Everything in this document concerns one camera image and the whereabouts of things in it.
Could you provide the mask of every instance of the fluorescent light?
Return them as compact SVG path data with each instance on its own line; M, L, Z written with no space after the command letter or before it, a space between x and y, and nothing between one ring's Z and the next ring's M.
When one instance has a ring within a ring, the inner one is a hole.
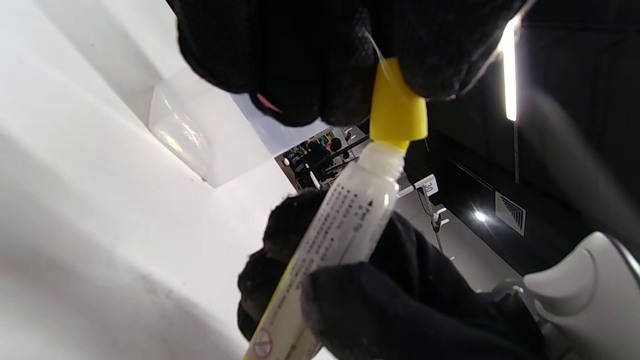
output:
M520 19L515 17L507 23L500 41L504 67L504 105L507 119L515 121L518 116L516 96L516 49L515 31Z
M480 220L482 222L486 221L486 215L481 213L480 211L476 211L475 215L476 215L476 219L478 219L478 220Z

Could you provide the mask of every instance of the plastic tube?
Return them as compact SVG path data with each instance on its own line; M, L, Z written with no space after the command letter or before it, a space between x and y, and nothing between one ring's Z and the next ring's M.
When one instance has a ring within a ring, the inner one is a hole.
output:
M321 266L366 261L394 209L410 140L425 138L426 108L404 84L399 65L378 67L371 142L327 193L285 269L244 360L307 360L319 349L300 309L301 282Z

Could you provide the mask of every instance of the black glove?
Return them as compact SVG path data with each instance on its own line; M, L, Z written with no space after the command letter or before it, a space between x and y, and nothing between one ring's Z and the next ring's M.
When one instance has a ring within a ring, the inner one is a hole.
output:
M180 50L205 80L249 93L287 126L368 116L378 55L406 83L447 99L481 75L507 22L533 0L168 0Z
M238 326L256 329L324 193L273 210L264 248L238 279ZM322 268L303 283L302 310L339 359L543 359L543 337L517 295L472 290L452 263L394 213L369 263Z

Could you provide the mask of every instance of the white machine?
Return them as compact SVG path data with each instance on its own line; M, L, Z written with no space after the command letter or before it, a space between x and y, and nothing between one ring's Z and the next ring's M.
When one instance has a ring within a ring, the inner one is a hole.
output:
M587 236L558 265L524 277L538 314L583 360L640 357L640 265L618 240Z

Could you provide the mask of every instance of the prohibition symbol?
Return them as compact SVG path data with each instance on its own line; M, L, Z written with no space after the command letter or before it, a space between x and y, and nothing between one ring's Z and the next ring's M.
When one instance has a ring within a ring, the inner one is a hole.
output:
M259 359L266 359L271 355L272 349L273 340L271 339L271 335L267 329L260 329L260 331L258 331L258 336L255 338L255 343L253 343L253 353Z

